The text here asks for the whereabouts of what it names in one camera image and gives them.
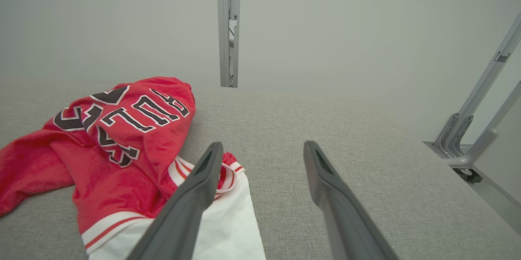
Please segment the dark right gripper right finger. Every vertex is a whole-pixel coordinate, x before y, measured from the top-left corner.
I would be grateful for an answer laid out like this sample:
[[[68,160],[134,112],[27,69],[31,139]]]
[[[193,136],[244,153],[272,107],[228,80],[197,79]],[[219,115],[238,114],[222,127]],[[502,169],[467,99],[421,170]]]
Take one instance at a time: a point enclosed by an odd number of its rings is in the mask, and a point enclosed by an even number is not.
[[[318,143],[306,141],[303,158],[311,199],[322,210],[334,260],[397,260],[374,221]]]

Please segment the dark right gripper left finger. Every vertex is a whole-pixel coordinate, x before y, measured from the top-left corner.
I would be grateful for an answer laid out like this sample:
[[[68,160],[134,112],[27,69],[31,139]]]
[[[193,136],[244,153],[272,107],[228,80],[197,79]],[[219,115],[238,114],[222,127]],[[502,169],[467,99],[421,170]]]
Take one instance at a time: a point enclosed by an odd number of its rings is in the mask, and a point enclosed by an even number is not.
[[[192,259],[201,216],[215,199],[222,161],[222,143],[211,143],[132,249],[129,260]]]

